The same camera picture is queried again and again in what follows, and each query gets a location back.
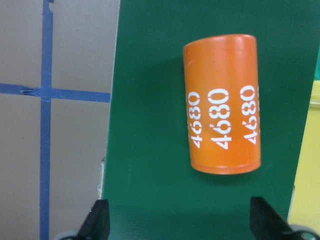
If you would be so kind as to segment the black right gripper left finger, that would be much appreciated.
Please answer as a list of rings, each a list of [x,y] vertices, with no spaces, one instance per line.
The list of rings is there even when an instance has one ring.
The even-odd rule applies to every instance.
[[[107,199],[97,200],[77,233],[78,240],[107,240],[110,235],[110,211]]]

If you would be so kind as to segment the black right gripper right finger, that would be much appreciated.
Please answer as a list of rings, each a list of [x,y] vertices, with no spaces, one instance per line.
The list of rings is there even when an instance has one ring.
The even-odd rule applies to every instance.
[[[250,230],[256,240],[302,240],[301,234],[260,196],[250,199]]]

